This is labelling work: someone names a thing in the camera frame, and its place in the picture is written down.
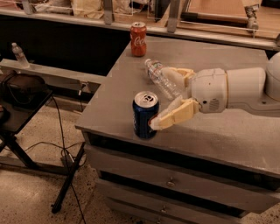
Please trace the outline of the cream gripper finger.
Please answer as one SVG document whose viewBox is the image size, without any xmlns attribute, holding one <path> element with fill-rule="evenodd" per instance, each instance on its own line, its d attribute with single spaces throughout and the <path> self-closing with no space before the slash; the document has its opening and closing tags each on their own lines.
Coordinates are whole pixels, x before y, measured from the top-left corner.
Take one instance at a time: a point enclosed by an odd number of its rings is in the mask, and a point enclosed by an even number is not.
<svg viewBox="0 0 280 224">
<path fill-rule="evenodd" d="M 173 82 L 178 88 L 186 88 L 189 79 L 195 75 L 192 69 L 176 67 L 164 67 L 162 73 L 165 78 Z"/>
<path fill-rule="evenodd" d="M 192 119 L 199 110 L 200 105 L 194 99 L 178 97 L 166 109 L 150 119 L 149 125 L 153 130 L 164 130 Z"/>
</svg>

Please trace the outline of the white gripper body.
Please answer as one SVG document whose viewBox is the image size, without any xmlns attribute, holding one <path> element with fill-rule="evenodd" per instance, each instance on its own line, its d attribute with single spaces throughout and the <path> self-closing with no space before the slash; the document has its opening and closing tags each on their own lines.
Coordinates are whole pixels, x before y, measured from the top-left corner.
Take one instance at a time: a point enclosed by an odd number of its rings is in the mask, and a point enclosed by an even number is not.
<svg viewBox="0 0 280 224">
<path fill-rule="evenodd" d="M 192 98 L 202 113 L 220 113 L 227 105 L 227 76 L 220 68 L 204 69 L 191 80 Z"/>
</svg>

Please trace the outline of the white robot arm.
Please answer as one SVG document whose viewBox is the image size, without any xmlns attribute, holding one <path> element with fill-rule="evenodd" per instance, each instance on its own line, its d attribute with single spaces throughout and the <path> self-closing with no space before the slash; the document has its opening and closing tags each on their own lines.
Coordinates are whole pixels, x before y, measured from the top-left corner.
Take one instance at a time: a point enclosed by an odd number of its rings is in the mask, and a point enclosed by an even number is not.
<svg viewBox="0 0 280 224">
<path fill-rule="evenodd" d="M 147 72 L 169 106 L 149 120 L 153 130 L 164 130 L 193 118 L 200 112 L 220 113 L 225 109 L 242 109 L 258 116 L 278 117 L 280 112 L 280 52 L 265 68 L 223 70 L 162 66 L 145 61 Z"/>
</svg>

